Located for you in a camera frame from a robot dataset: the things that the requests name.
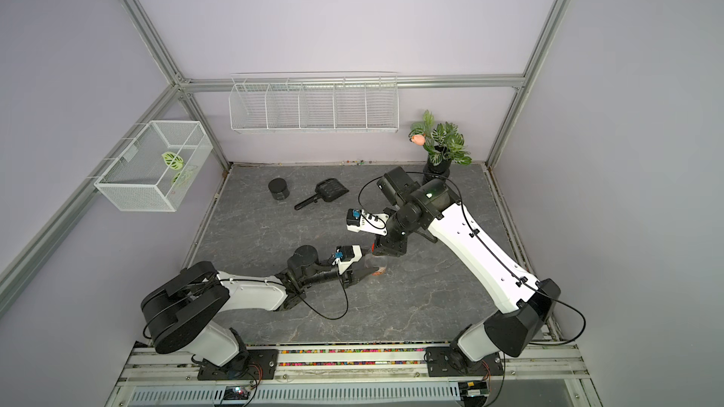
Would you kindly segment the clear bottle red label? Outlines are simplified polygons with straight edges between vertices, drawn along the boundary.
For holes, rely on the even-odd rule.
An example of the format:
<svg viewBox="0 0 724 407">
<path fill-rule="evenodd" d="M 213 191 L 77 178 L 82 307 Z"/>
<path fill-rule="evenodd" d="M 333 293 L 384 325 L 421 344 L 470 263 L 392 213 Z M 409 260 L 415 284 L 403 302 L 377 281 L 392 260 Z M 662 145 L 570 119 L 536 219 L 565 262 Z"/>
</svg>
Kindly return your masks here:
<svg viewBox="0 0 724 407">
<path fill-rule="evenodd" d="M 385 274 L 388 270 L 388 257 L 367 256 L 365 258 L 365 267 L 371 269 L 374 276 Z"/>
</svg>

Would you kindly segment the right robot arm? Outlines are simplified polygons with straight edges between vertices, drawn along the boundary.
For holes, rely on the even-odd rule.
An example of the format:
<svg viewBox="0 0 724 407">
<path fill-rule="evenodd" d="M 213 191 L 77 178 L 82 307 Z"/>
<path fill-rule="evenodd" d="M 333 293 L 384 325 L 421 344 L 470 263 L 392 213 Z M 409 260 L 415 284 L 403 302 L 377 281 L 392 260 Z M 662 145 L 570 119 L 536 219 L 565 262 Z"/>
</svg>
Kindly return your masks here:
<svg viewBox="0 0 724 407">
<path fill-rule="evenodd" d="M 497 310 L 465 329 L 451 349 L 470 362 L 501 352 L 518 357 L 552 316 L 561 289 L 526 271 L 475 222 L 457 186 L 444 179 L 421 185 L 401 167 L 385 173 L 377 188 L 396 207 L 386 221 L 380 250 L 396 250 L 420 230 L 445 244 L 485 288 Z"/>
</svg>

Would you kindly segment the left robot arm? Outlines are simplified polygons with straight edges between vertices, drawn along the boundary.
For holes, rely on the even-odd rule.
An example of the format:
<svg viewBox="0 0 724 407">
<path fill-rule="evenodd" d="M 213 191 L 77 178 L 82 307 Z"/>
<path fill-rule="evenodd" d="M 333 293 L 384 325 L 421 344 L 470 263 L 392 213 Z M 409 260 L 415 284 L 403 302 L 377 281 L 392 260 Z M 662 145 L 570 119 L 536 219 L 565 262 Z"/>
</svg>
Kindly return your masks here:
<svg viewBox="0 0 724 407">
<path fill-rule="evenodd" d="M 315 247 L 297 248 L 286 269 L 268 277 L 219 271 L 209 261 L 183 269 L 141 302 L 143 336 L 159 354 L 190 352 L 205 371 L 226 377 L 251 365 L 241 335 L 215 322 L 232 310 L 287 311 L 307 301 L 307 290 L 337 282 L 342 293 L 381 267 L 358 245 L 340 246 L 324 259 Z"/>
</svg>

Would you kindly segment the black scoop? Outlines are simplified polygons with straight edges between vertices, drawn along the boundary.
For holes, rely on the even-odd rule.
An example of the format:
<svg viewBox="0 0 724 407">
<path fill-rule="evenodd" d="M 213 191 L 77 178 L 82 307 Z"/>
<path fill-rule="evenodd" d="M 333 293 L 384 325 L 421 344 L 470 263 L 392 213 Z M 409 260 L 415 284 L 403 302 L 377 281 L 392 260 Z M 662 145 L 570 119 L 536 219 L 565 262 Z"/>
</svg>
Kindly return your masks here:
<svg viewBox="0 0 724 407">
<path fill-rule="evenodd" d="M 303 200 L 301 203 L 294 205 L 294 209 L 301 210 L 309 205 L 317 203 L 320 200 L 326 203 L 331 203 L 348 192 L 348 188 L 346 188 L 339 179 L 328 178 L 316 184 L 315 193 L 311 197 Z"/>
</svg>

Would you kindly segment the black vase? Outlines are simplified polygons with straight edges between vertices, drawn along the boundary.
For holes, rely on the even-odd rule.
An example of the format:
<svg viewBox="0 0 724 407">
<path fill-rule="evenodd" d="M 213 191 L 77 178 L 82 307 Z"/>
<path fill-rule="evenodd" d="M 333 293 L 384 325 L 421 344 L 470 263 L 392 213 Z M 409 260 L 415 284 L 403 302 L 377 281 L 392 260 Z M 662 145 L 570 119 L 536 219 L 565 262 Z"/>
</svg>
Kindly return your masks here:
<svg viewBox="0 0 724 407">
<path fill-rule="evenodd" d="M 450 175 L 452 165 L 447 153 L 429 154 L 423 167 L 423 182 L 427 184 L 435 179 L 446 178 Z"/>
</svg>

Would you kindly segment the artificial green plant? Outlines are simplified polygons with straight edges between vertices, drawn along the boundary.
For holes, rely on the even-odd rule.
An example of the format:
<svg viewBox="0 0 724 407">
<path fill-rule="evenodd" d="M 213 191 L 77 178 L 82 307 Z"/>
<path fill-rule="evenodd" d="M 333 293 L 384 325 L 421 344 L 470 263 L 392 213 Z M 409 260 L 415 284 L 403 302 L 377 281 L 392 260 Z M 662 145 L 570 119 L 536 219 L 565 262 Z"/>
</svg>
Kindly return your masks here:
<svg viewBox="0 0 724 407">
<path fill-rule="evenodd" d="M 433 167 L 448 163 L 468 166 L 472 163 L 471 153 L 458 125 L 437 122 L 430 110 L 424 111 L 420 121 L 411 124 L 408 139 L 425 150 Z"/>
</svg>

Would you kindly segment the black round jar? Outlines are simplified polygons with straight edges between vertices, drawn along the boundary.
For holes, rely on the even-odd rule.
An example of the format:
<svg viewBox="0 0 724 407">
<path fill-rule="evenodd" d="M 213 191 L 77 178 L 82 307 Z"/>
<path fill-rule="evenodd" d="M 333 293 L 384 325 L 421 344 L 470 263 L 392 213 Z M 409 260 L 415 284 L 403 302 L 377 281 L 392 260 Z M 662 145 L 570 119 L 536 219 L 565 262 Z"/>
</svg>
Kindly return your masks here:
<svg viewBox="0 0 724 407">
<path fill-rule="evenodd" d="M 268 184 L 268 189 L 271 193 L 271 197 L 273 197 L 276 201 L 284 201 L 288 198 L 288 196 L 290 196 L 288 183 L 281 177 L 271 180 Z"/>
</svg>

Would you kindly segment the green leaf in basket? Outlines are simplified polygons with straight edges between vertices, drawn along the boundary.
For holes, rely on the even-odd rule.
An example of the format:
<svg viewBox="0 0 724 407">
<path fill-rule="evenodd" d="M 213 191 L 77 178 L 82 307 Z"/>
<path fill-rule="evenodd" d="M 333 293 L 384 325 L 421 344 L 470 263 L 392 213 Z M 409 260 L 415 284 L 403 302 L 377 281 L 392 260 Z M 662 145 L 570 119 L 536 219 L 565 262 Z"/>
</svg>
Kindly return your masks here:
<svg viewBox="0 0 724 407">
<path fill-rule="evenodd" d="M 182 156 L 173 152 L 164 152 L 161 155 L 164 164 L 172 171 L 181 171 L 184 168 L 185 161 Z"/>
</svg>

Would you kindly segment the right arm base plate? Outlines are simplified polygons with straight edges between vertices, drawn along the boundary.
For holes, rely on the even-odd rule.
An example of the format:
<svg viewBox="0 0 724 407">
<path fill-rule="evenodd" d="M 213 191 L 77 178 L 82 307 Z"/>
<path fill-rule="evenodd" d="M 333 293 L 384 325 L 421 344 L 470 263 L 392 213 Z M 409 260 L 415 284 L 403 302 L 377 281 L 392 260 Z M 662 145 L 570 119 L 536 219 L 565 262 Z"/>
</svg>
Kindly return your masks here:
<svg viewBox="0 0 724 407">
<path fill-rule="evenodd" d="M 502 358 L 497 353 L 475 362 L 469 360 L 460 350 L 450 346 L 426 348 L 423 361 L 429 377 L 473 376 L 487 380 L 491 376 L 503 376 L 505 372 Z"/>
</svg>

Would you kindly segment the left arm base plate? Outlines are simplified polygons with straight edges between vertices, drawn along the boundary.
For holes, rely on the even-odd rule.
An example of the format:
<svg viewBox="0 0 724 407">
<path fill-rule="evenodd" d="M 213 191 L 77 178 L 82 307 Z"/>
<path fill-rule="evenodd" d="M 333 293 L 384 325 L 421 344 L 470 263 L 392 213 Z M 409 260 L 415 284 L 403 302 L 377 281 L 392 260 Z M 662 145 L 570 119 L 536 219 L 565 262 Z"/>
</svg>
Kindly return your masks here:
<svg viewBox="0 0 724 407">
<path fill-rule="evenodd" d="M 273 380 L 279 355 L 277 349 L 247 350 L 222 367 L 204 360 L 197 379 L 199 381 Z"/>
</svg>

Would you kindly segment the aluminium front rail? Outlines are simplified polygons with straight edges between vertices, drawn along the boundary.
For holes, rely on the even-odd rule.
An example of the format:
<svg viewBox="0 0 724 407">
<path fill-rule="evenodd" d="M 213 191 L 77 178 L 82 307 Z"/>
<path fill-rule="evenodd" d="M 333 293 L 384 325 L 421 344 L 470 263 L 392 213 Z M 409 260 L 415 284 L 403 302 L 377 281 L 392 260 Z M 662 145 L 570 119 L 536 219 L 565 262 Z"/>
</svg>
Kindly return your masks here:
<svg viewBox="0 0 724 407">
<path fill-rule="evenodd" d="M 263 406 L 453 401 L 490 405 L 521 381 L 560 382 L 574 406 L 599 406 L 580 350 L 557 343 L 453 369 L 443 343 L 252 346 L 234 379 L 201 371 L 188 352 L 132 350 L 109 406 Z"/>
</svg>

